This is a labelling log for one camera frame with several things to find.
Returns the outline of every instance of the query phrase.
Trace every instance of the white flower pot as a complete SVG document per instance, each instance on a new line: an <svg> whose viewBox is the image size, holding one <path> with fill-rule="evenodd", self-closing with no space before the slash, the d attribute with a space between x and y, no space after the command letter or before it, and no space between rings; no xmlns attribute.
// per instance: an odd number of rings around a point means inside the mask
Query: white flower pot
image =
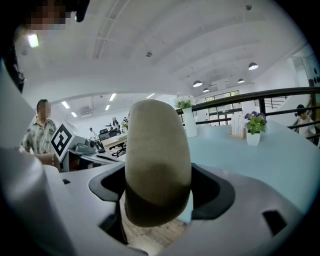
<svg viewBox="0 0 320 256"><path fill-rule="evenodd" d="M250 132L247 132L246 133L246 142L248 143L248 145L257 146L260 141L260 135L261 135L261 133L255 133L252 135Z"/></svg>
<svg viewBox="0 0 320 256"><path fill-rule="evenodd" d="M194 114L192 113L192 108L184 108L182 109L184 113L184 127L185 133L187 137L195 137L198 135L198 130L194 118Z"/></svg>

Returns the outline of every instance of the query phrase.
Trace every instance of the potted plant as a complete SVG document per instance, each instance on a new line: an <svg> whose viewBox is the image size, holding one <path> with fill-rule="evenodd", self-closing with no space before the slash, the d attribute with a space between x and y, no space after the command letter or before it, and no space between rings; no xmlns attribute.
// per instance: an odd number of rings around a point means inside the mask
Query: potted plant
<svg viewBox="0 0 320 256"><path fill-rule="evenodd" d="M182 96L179 93L174 98L174 105L182 109L184 113L184 127L188 137L195 137L198 135L192 106L196 104L193 96Z"/></svg>
<svg viewBox="0 0 320 256"><path fill-rule="evenodd" d="M248 119L248 123L246 124L246 127L248 128L246 141L248 145L257 146L260 141L261 133L265 133L267 129L266 116L263 113L253 111L251 114L246 114L245 118Z"/></svg>

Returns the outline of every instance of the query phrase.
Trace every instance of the light blue table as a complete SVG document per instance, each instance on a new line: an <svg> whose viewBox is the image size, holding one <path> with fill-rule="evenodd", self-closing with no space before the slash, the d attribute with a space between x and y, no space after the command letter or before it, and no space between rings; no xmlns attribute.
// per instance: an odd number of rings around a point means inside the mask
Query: light blue table
<svg viewBox="0 0 320 256"><path fill-rule="evenodd" d="M320 149L272 120L258 146L229 134L229 125L199 127L198 136L188 138L191 161L261 180L305 214L319 189ZM190 201L179 216L185 222L191 218Z"/></svg>

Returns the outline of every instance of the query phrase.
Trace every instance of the window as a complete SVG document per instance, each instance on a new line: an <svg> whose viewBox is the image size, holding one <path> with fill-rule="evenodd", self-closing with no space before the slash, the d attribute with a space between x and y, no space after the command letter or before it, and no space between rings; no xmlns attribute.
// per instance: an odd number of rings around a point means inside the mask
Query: window
<svg viewBox="0 0 320 256"><path fill-rule="evenodd" d="M223 98L236 96L236 95L240 95L238 90L206 97L205 101L209 102L209 101L214 101L214 100L223 99ZM231 118L233 113L242 114L242 104L241 102L239 102L239 103L233 103L233 104L228 104L223 106L211 107L211 108L208 108L208 112L209 112L210 120L227 119L227 118ZM224 126L227 124L230 125L231 121L229 120L229 121L219 121L219 122L210 123L211 126Z"/></svg>

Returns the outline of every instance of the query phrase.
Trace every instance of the ceiling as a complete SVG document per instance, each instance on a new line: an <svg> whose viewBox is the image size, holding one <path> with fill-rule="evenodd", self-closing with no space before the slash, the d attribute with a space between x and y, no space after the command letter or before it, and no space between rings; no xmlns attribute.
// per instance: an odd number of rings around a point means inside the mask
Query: ceiling
<svg viewBox="0 0 320 256"><path fill-rule="evenodd" d="M101 94L94 96L81 97L66 100L70 108L65 108L61 102L52 104L51 116L59 120L73 120L71 112L77 115L77 118L88 118L93 116L105 115L112 112L128 110L131 106L139 101L145 100L150 94L148 93L122 93L117 94L112 101L109 101L111 94ZM157 99L167 102L172 95L154 94L149 99Z"/></svg>
<svg viewBox="0 0 320 256"><path fill-rule="evenodd" d="M47 96L55 102L112 92L199 96L216 82L211 92L232 88L304 38L270 0L91 0L82 23L73 16L59 28L38 31L39 47L16 44L31 105L48 90L58 91ZM248 70L250 62L259 68ZM193 88L195 80L203 86Z"/></svg>

